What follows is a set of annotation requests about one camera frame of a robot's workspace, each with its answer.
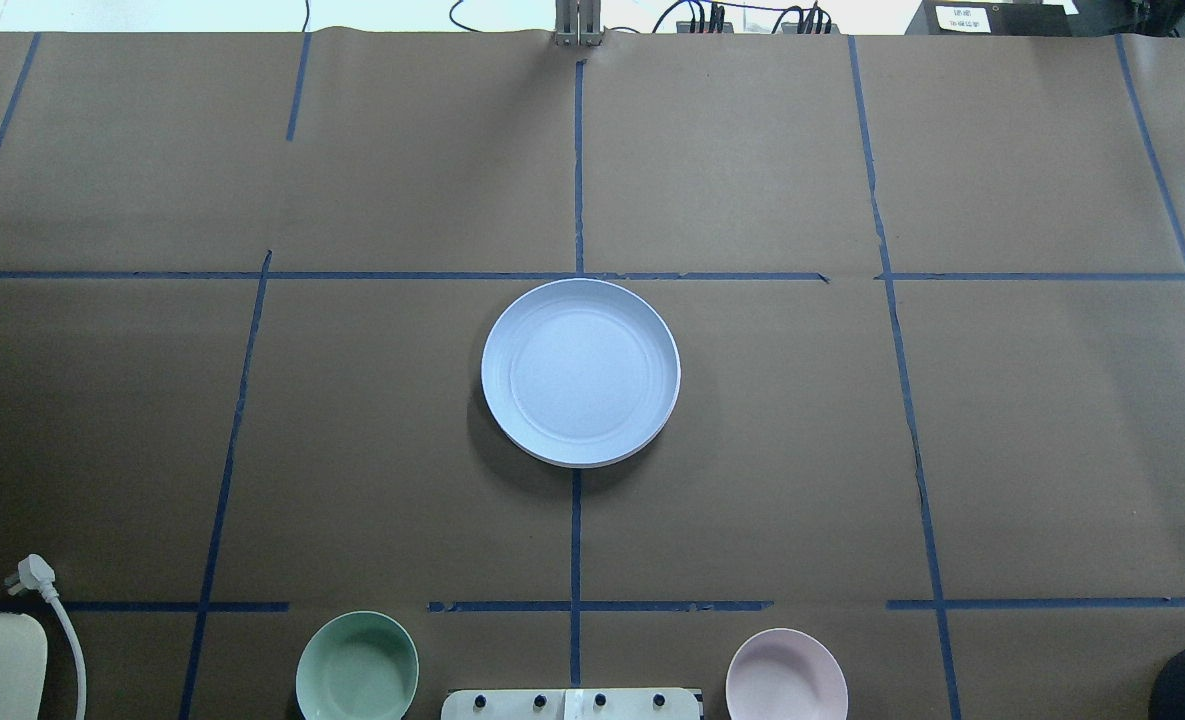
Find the blue plate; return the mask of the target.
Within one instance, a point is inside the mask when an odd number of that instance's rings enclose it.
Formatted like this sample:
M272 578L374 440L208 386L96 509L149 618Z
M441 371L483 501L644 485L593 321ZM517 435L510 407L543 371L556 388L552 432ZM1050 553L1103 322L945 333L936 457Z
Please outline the blue plate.
M651 445L683 388L662 316L611 282L547 282L511 302L479 361L483 401L523 451L561 468L606 468Z

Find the pink plate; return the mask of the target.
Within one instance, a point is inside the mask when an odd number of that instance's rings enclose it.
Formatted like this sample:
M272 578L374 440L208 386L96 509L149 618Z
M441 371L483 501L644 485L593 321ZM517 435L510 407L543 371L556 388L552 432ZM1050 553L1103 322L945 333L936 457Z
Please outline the pink plate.
M607 468L642 454L664 433L668 423L624 423L602 433L551 433L547 427L524 424L504 430L525 454L557 468Z

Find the pink bowl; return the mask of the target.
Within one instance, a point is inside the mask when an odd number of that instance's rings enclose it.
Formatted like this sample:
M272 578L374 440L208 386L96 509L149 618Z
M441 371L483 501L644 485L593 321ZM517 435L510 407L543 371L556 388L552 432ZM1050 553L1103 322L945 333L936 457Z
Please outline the pink bowl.
M725 679L732 719L847 719L848 684L828 647L798 629L752 634Z

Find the green bowl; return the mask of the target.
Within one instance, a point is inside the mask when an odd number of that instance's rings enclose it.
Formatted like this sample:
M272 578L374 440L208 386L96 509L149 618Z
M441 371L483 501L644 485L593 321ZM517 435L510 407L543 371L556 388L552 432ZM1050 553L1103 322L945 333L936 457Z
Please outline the green bowl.
M351 611L328 621L297 661L305 719L404 719L419 683L419 655L399 621Z

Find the black power strip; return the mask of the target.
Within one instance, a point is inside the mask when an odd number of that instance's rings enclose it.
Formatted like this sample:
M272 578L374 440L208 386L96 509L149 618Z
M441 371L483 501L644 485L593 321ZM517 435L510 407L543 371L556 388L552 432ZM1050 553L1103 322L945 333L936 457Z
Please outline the black power strip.
M787 8L688 1L675 20L679 36L839 36L843 28L819 4Z

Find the black box with label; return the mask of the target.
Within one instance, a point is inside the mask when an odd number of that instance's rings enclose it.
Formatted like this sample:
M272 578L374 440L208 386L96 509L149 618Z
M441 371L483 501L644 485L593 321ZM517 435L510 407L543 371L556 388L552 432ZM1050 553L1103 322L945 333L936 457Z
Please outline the black box with label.
M904 36L1072 37L1061 4L921 1Z

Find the aluminium frame post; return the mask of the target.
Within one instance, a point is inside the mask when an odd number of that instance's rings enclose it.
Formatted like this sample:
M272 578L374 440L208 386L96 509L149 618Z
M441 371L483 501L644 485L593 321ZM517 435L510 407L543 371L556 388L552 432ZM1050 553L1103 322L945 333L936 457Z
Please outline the aluminium frame post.
M597 47L604 41L600 0L555 1L555 45L559 47Z

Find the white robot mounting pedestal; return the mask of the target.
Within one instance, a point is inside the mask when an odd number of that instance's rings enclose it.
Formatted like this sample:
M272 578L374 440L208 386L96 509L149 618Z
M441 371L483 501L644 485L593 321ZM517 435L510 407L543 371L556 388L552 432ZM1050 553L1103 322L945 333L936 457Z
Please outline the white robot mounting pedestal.
M680 687L460 689L441 719L703 719L702 692Z

